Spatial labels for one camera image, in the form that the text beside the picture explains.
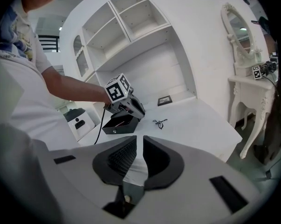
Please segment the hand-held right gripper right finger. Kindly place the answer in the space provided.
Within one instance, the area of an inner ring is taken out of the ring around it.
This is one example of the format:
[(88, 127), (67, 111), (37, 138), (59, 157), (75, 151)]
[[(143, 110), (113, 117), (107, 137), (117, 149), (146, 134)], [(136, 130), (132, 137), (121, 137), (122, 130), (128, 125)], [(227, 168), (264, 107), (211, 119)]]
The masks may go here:
[(144, 136), (143, 158), (148, 169), (145, 191), (168, 188), (184, 171), (183, 157), (163, 139)]

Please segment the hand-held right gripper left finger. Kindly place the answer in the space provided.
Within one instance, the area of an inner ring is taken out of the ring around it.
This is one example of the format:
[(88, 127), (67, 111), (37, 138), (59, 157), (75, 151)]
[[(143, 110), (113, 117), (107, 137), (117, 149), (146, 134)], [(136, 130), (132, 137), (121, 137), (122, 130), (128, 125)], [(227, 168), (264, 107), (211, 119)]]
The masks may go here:
[(94, 172), (105, 184), (121, 186), (137, 156), (137, 137), (125, 136), (93, 147), (99, 148), (92, 162)]

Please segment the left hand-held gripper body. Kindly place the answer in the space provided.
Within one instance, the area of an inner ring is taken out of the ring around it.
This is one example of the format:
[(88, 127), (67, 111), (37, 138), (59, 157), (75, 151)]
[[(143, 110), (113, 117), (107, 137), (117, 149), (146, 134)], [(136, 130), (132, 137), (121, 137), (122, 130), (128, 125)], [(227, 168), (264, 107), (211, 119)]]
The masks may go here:
[(112, 78), (105, 85), (104, 89), (111, 102), (111, 104), (105, 105), (105, 110), (112, 114), (125, 111), (136, 117), (134, 114), (136, 108), (134, 108), (132, 104), (132, 100), (135, 98), (133, 95), (134, 89), (131, 87), (130, 82), (123, 73)]

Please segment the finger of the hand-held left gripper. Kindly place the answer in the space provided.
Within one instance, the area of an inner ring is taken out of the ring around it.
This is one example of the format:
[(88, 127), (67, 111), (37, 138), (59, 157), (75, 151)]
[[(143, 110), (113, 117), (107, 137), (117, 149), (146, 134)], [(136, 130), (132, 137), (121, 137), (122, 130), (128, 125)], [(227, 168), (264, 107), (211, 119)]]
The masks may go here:
[(132, 116), (136, 117), (139, 121), (145, 117), (145, 109), (136, 97), (131, 97), (128, 103), (129, 112)]

